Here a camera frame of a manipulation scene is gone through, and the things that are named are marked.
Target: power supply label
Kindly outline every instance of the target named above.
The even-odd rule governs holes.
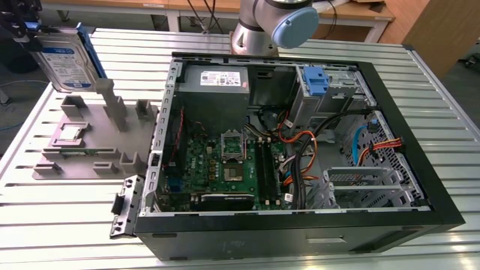
[[[202,86],[240,86],[240,72],[203,71]]]
[[[92,86],[84,71],[83,59],[74,49],[44,48],[42,54],[62,84],[74,88]]]

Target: motherboard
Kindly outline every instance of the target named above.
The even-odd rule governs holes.
[[[224,159],[226,154],[238,153],[240,160]],[[280,201],[276,171],[283,158],[280,142],[240,141],[234,137],[226,137],[224,141],[222,138],[190,139],[184,175],[167,178],[170,211],[198,210],[192,200],[206,195],[216,200],[250,200],[252,210],[282,210],[287,206]]]

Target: metal table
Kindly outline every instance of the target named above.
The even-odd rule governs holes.
[[[98,29],[92,42],[126,103],[150,98],[160,105],[172,51],[230,52],[226,35]],[[478,269],[480,133],[416,53],[399,45],[311,40],[282,55],[375,64],[467,224],[383,254],[160,262],[139,239],[110,240],[111,203],[122,179],[32,178],[32,165],[63,115],[64,94],[48,87],[0,162],[2,269]],[[87,102],[102,102],[95,93],[82,95]]]

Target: hard drive label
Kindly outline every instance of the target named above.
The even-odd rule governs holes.
[[[83,59],[74,49],[44,48],[42,54],[62,84],[74,88],[88,88],[92,86],[84,71]]]

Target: blue drive bay latch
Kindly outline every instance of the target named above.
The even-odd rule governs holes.
[[[323,96],[328,89],[328,76],[319,66],[306,66],[303,68],[303,79],[307,82],[311,96]]]

